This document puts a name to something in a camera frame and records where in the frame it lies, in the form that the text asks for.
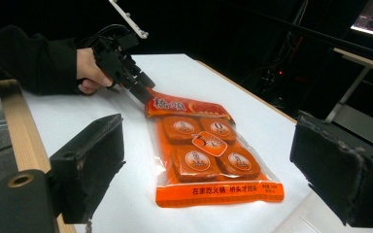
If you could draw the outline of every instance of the white table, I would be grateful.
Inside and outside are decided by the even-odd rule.
[[[223,105],[236,130],[283,183],[281,203],[160,208],[155,204],[157,145],[153,121],[125,89],[92,96],[36,96],[24,91],[48,155],[54,154],[92,121],[123,117],[126,164],[111,182],[92,220],[93,232],[271,232],[307,196],[305,177],[289,161],[295,122],[239,86],[184,54],[134,55],[155,82],[156,91]],[[85,232],[77,225],[78,232]]]

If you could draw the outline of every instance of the clear plastic packaging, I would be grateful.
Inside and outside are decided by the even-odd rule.
[[[223,106],[153,92],[160,207],[280,202],[284,188],[235,130]]]

